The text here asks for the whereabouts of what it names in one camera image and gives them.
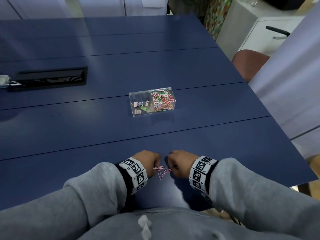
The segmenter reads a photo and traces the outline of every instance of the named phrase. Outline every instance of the acrylic organizer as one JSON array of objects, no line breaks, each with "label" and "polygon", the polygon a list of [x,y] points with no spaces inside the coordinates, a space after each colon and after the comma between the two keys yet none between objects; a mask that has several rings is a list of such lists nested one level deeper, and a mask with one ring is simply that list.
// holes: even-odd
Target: acrylic organizer
[{"label": "acrylic organizer", "polygon": [[129,98],[133,116],[173,110],[176,104],[171,87],[129,92]]}]

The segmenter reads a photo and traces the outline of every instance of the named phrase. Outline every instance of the black handle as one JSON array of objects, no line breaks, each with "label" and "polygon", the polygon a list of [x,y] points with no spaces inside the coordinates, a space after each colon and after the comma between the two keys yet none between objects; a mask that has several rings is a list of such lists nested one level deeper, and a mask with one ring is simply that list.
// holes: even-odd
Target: black handle
[{"label": "black handle", "polygon": [[271,26],[266,26],[266,29],[268,30],[271,30],[271,31],[274,31],[274,32],[277,32],[277,33],[280,33],[280,34],[283,34],[287,37],[289,37],[290,33],[283,30],[283,29],[279,29],[279,28],[275,28],[275,27],[271,27]]}]

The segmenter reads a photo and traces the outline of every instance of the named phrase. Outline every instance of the hand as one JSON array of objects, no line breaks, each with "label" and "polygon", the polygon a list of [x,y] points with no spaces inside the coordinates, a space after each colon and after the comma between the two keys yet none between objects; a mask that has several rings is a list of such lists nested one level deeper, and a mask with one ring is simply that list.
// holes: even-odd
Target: hand
[{"label": "hand", "polygon": [[146,169],[146,174],[148,178],[156,174],[156,170],[153,169],[160,165],[160,154],[143,150],[132,156],[141,162],[143,167]]},{"label": "hand", "polygon": [[178,178],[188,178],[193,163],[199,156],[183,150],[174,150],[168,155],[168,164],[173,174]]}]

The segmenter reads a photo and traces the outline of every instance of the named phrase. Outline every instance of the sweatshirt sleeve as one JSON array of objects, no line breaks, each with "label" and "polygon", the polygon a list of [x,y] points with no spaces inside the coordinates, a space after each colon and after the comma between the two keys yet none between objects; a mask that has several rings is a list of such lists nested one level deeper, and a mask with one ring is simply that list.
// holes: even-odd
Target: sweatshirt sleeve
[{"label": "sweatshirt sleeve", "polygon": [[251,230],[306,240],[320,236],[319,201],[250,171],[234,158],[217,164],[209,195],[214,206]]},{"label": "sweatshirt sleeve", "polygon": [[125,205],[126,195],[117,167],[100,163],[69,179],[61,190],[0,211],[0,239],[78,239],[106,217],[117,214]]}]

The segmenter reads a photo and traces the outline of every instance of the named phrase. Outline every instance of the wristband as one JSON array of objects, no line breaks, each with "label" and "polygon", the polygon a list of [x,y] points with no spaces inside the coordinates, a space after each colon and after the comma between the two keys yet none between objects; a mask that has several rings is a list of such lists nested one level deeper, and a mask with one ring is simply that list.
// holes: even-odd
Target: wristband
[{"label": "wristband", "polygon": [[131,177],[133,189],[130,195],[133,195],[147,184],[147,172],[140,161],[130,157],[127,160],[119,163],[119,167],[125,169],[128,175]]},{"label": "wristband", "polygon": [[214,167],[217,164],[217,160],[214,160],[209,157],[201,156],[199,157],[190,169],[189,182],[193,189],[199,191],[201,195],[209,201],[209,192],[206,190],[206,178],[207,174],[210,172],[211,167]]}]

